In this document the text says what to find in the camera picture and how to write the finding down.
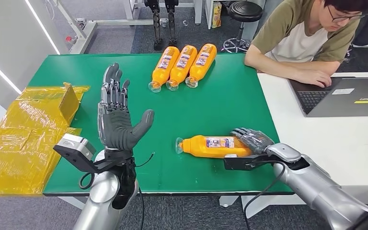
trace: bottle label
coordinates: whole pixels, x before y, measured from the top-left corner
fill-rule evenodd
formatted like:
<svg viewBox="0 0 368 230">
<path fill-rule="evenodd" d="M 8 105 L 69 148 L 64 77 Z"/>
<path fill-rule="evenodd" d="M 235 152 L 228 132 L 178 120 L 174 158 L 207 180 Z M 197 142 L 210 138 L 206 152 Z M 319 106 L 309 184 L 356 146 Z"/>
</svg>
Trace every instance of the bottle label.
<svg viewBox="0 0 368 230">
<path fill-rule="evenodd" d="M 157 68 L 167 69 L 167 67 L 169 66 L 170 60 L 173 57 L 173 54 L 174 54 L 173 49 L 166 49 L 163 53 L 163 56 L 161 57 L 161 60 L 158 64 Z"/>
<path fill-rule="evenodd" d="M 177 62 L 177 67 L 185 69 L 185 66 L 187 65 L 188 60 L 190 59 L 191 53 L 193 49 L 192 48 L 184 48 L 183 54 L 181 54 L 180 58 Z"/>
<path fill-rule="evenodd" d="M 204 66 L 207 62 L 207 59 L 209 57 L 209 54 L 212 52 L 211 46 L 204 46 L 202 50 L 200 51 L 200 55 L 198 60 L 195 62 L 196 65 Z"/>
<path fill-rule="evenodd" d="M 197 62 L 195 63 L 196 65 L 199 65 L 199 66 L 204 66 L 205 63 L 207 62 L 207 59 L 209 57 L 209 53 L 207 52 L 202 52 L 200 55 L 199 55 L 199 58 L 197 60 Z"/>
<path fill-rule="evenodd" d="M 207 138 L 208 148 L 234 148 L 235 142 L 233 138 Z"/>
</svg>

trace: shoe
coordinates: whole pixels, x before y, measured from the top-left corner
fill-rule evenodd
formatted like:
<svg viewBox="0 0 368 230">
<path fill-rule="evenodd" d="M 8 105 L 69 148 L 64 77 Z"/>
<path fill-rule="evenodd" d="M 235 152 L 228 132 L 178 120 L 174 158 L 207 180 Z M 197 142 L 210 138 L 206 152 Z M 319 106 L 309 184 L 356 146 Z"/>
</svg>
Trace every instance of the shoe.
<svg viewBox="0 0 368 230">
<path fill-rule="evenodd" d="M 355 45 L 355 44 L 352 43 L 352 46 L 354 48 L 368 48 L 368 44 L 367 45 L 364 45 L 364 46 L 357 46 L 357 45 Z"/>
</svg>

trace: olive green t-shirt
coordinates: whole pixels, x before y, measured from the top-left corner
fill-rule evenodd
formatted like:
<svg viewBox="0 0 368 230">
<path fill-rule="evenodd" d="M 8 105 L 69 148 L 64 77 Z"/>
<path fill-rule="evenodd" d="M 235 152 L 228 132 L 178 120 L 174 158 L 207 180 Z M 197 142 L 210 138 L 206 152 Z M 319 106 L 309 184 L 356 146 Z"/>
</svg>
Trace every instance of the olive green t-shirt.
<svg viewBox="0 0 368 230">
<path fill-rule="evenodd" d="M 359 20 L 328 32 L 309 34 L 308 21 L 314 0 L 284 0 L 252 41 L 262 54 L 276 61 L 339 61 L 345 58 Z"/>
</svg>

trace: yellow packaging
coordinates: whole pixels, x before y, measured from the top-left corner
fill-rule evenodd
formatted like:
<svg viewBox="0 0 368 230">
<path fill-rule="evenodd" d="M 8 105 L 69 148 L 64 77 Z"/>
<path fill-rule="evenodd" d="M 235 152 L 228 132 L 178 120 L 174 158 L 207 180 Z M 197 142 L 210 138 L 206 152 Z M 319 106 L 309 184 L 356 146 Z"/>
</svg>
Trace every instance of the yellow packaging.
<svg viewBox="0 0 368 230">
<path fill-rule="evenodd" d="M 222 4 L 219 1 L 213 4 L 214 14 L 212 15 L 212 28 L 217 28 L 221 26 L 221 10 Z"/>
<path fill-rule="evenodd" d="M 89 86 L 28 87 L 0 122 L 0 196 L 41 195 L 60 155 L 53 146 L 69 128 Z"/>
<path fill-rule="evenodd" d="M 203 79 L 209 67 L 217 56 L 217 47 L 213 44 L 205 44 L 199 51 L 196 61 L 190 68 L 190 76 L 185 83 L 190 88 L 198 86 L 199 80 Z"/>
<path fill-rule="evenodd" d="M 194 46 L 185 46 L 180 53 L 174 67 L 170 72 L 170 80 L 166 82 L 169 90 L 175 91 L 178 85 L 185 80 L 187 74 L 197 56 L 197 50 Z"/>
<path fill-rule="evenodd" d="M 250 148 L 235 137 L 204 137 L 202 135 L 189 139 L 177 138 L 175 151 L 207 158 L 224 158 L 228 154 L 245 157 L 252 153 Z"/>
<path fill-rule="evenodd" d="M 169 46 L 165 49 L 151 76 L 149 89 L 152 92 L 161 91 L 161 86 L 169 79 L 170 71 L 179 54 L 180 51 L 176 47 Z"/>
</svg>

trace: eyeglasses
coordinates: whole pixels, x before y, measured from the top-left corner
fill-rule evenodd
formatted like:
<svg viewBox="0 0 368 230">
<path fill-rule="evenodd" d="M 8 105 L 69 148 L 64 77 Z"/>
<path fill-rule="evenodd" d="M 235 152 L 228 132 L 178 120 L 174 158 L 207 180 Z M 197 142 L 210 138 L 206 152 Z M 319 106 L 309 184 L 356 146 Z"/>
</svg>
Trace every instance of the eyeglasses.
<svg viewBox="0 0 368 230">
<path fill-rule="evenodd" d="M 344 16 L 344 17 L 337 17 L 335 18 L 332 13 L 331 13 L 331 9 L 329 9 L 329 6 L 328 7 L 328 10 L 329 10 L 329 14 L 331 15 L 332 17 L 332 22 L 333 23 L 338 23 L 338 22 L 342 22 L 342 21 L 345 21 L 346 19 L 349 19 L 351 21 L 354 21 L 354 20 L 359 20 L 361 18 L 364 18 L 366 17 L 368 14 L 361 14 L 361 15 L 354 15 L 354 16 Z"/>
</svg>

